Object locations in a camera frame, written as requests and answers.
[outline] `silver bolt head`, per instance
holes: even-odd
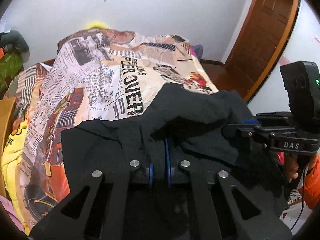
[[[138,160],[130,161],[130,166],[132,167],[138,167],[139,165],[140,165],[140,162]]]
[[[92,176],[98,178],[102,175],[102,171],[96,170],[92,172]]]
[[[219,177],[226,178],[229,176],[229,173],[227,171],[219,171],[218,172]]]
[[[189,167],[191,165],[191,163],[190,163],[190,161],[184,160],[184,161],[180,162],[180,165],[182,167],[187,168],[187,167]]]

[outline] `yellow pillow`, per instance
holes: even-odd
[[[14,209],[17,212],[17,217],[23,224],[25,228],[25,233],[29,235],[30,230],[25,223],[23,216],[19,210],[19,205],[17,201],[17,193],[15,187],[15,174],[17,165],[21,162],[22,159],[22,149],[24,140],[27,134],[27,120],[20,124],[20,129],[14,130],[8,137],[7,143],[4,147],[2,154],[1,168],[4,177],[5,188],[9,193],[9,196],[12,200]]]

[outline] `hand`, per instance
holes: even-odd
[[[291,182],[293,179],[297,179],[298,177],[298,168],[299,165],[296,161],[298,155],[297,154],[284,154],[284,176],[288,182]],[[312,170],[316,165],[318,159],[318,154],[315,153],[309,162],[309,170]]]

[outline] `orange sleeve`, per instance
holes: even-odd
[[[304,201],[308,208],[315,209],[320,199],[320,156],[312,171],[306,176],[304,186]]]

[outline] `pink fabric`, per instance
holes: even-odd
[[[17,226],[17,228],[20,231],[23,231],[23,225],[21,224],[21,222],[19,221],[19,219],[17,218],[17,214],[13,208],[12,203],[6,199],[5,197],[0,195],[0,201],[4,207],[4,209],[7,211],[9,217],[11,218],[11,220],[14,222],[14,224]]]
[[[191,53],[192,53],[193,56],[195,56],[195,57],[197,56],[197,55],[196,55],[196,52],[193,50],[192,47],[190,47],[190,51],[191,51]]]

